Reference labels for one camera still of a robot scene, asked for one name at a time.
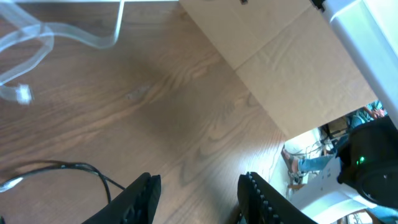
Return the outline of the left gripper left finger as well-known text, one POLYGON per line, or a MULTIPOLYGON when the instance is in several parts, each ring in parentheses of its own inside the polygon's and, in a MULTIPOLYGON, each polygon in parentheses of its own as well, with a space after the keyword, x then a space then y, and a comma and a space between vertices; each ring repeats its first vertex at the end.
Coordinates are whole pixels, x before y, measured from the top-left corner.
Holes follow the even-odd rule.
POLYGON ((160 175, 145 172, 82 224, 152 224, 160 195, 160 175))

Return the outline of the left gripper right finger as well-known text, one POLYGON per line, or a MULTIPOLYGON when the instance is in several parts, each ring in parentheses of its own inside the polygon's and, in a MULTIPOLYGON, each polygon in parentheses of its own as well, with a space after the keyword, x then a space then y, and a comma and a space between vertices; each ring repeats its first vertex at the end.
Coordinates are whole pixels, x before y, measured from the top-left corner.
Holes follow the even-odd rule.
POLYGON ((315 224, 256 172, 238 180, 238 224, 315 224))

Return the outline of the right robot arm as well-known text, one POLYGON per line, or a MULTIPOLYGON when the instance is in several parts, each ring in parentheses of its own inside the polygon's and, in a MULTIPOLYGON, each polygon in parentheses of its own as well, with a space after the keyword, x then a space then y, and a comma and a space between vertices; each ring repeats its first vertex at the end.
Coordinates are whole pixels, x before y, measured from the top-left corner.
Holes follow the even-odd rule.
POLYGON ((397 2, 315 1, 387 110, 350 132, 347 143, 286 207, 281 223, 330 223, 364 208, 397 208, 397 2))

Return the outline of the person in background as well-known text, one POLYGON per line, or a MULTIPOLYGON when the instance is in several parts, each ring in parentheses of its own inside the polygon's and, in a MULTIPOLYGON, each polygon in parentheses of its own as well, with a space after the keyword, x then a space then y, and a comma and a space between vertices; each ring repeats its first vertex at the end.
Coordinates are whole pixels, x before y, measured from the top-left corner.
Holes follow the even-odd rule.
POLYGON ((292 173, 298 173, 321 171, 336 156, 334 154, 328 154, 312 159, 299 159, 298 157, 287 152, 285 148, 283 148, 282 157, 287 163, 288 170, 292 173))

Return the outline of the cardboard box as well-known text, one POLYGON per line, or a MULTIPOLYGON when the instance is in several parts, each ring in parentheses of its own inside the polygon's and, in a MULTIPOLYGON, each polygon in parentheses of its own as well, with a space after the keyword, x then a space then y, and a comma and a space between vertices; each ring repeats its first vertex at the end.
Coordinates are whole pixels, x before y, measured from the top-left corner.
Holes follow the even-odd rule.
POLYGON ((309 0, 181 0, 287 138, 376 99, 309 0))

